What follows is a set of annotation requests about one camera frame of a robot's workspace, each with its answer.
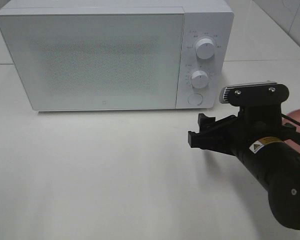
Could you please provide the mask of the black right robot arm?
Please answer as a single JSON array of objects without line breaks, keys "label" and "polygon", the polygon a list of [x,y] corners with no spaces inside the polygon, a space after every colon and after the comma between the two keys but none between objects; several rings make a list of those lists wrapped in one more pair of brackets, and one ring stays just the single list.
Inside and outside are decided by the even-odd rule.
[{"label": "black right robot arm", "polygon": [[242,106],[220,120],[200,113],[198,126],[188,132],[190,147],[237,157],[267,191],[275,219],[300,230],[300,153],[285,142],[300,133],[282,124],[281,106]]}]

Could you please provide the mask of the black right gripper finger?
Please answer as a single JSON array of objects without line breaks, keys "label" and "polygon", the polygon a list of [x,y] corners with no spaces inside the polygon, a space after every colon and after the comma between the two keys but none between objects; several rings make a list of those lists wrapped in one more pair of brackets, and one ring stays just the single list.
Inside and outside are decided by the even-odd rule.
[{"label": "black right gripper finger", "polygon": [[240,130],[234,127],[209,128],[187,133],[187,141],[191,148],[218,153],[232,153],[239,140]]},{"label": "black right gripper finger", "polygon": [[216,120],[215,117],[209,117],[200,113],[197,122],[200,133],[223,133],[233,128],[237,129],[240,125],[240,118],[235,115],[230,115]]}]

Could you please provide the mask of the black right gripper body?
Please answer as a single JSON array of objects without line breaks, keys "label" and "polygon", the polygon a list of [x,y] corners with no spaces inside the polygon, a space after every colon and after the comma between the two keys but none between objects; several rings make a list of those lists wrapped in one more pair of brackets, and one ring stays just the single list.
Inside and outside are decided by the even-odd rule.
[{"label": "black right gripper body", "polygon": [[298,152],[284,140],[296,133],[282,124],[281,106],[241,107],[230,115],[224,130],[224,152],[239,160],[296,160]]}]

